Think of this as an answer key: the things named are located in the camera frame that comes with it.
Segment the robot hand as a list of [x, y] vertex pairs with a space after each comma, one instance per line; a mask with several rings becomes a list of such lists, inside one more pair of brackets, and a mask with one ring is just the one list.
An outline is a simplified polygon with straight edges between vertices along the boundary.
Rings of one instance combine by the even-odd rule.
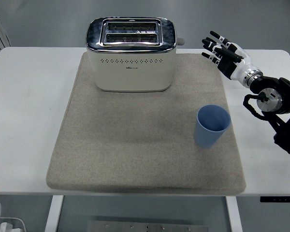
[[213, 62], [225, 77], [248, 87], [248, 80], [258, 72], [251, 57], [238, 44], [216, 32], [211, 31], [210, 35], [213, 38], [202, 39], [203, 48], [210, 54], [203, 52], [202, 56]]

